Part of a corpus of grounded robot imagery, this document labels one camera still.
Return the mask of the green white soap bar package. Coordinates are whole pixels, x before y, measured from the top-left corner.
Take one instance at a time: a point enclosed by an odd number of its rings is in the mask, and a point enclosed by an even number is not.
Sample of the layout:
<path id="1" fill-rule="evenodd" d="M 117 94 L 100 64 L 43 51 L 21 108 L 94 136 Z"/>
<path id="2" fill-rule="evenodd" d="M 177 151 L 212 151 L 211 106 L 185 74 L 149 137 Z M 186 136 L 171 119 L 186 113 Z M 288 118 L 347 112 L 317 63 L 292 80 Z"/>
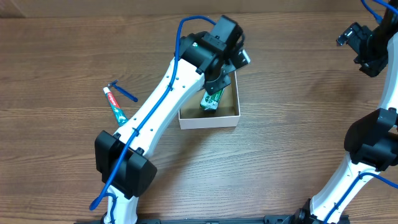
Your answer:
<path id="1" fill-rule="evenodd" d="M 203 98 L 200 102 L 200 107 L 204 111 L 215 112 L 218 109 L 218 105 L 223 96 L 224 89 L 217 91 L 213 95 L 210 95 L 207 91 L 205 91 Z"/>

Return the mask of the green red toothpaste tube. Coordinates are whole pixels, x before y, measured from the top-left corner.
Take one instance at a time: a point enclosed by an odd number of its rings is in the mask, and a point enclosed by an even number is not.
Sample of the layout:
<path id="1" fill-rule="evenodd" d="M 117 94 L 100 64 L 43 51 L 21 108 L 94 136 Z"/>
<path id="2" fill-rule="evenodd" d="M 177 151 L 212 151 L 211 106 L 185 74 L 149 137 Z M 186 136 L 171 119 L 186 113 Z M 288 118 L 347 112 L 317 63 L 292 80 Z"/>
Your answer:
<path id="1" fill-rule="evenodd" d="M 119 106 L 119 104 L 116 101 L 111 90 L 108 87 L 104 87 L 103 92 L 104 92 L 105 97 L 107 98 L 107 101 L 113 111 L 113 114 L 114 114 L 114 117 L 116 118 L 118 126 L 123 126 L 124 124 L 126 124 L 128 122 L 126 115 L 124 114 L 123 110 Z"/>

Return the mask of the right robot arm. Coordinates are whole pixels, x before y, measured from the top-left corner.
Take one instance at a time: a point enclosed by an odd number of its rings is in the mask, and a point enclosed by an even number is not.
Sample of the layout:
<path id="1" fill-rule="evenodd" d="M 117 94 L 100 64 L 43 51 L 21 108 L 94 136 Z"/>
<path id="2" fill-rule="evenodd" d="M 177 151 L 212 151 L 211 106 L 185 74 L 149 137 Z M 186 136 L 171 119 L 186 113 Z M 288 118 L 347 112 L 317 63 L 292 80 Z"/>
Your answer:
<path id="1" fill-rule="evenodd" d="M 371 179 L 397 187 L 380 175 L 397 165 L 397 135 L 390 132 L 397 127 L 397 1 L 378 3 L 386 8 L 383 16 L 364 5 L 378 23 L 374 30 L 355 22 L 336 42 L 357 53 L 354 62 L 367 76 L 376 77 L 387 69 L 379 106 L 349 127 L 344 140 L 346 153 L 335 173 L 284 223 L 348 223 L 344 209 Z"/>

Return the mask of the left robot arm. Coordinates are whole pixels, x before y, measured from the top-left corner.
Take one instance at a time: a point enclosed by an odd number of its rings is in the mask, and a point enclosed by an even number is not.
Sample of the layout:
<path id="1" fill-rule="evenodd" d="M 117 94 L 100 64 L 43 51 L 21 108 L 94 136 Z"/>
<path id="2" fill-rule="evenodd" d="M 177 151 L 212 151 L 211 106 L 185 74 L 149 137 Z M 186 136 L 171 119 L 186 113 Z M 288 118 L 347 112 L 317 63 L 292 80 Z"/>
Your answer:
<path id="1" fill-rule="evenodd" d="M 115 133 L 102 131 L 95 139 L 96 169 L 104 187 L 89 208 L 94 210 L 108 199 L 101 223 L 137 222 L 138 199 L 157 173 L 149 158 L 170 122 L 196 92 L 214 94 L 224 89 L 231 83 L 229 74 L 251 61 L 236 21 L 221 16 L 210 32 L 182 36 L 184 22 L 194 19 L 180 21 L 174 57 L 141 108 Z"/>

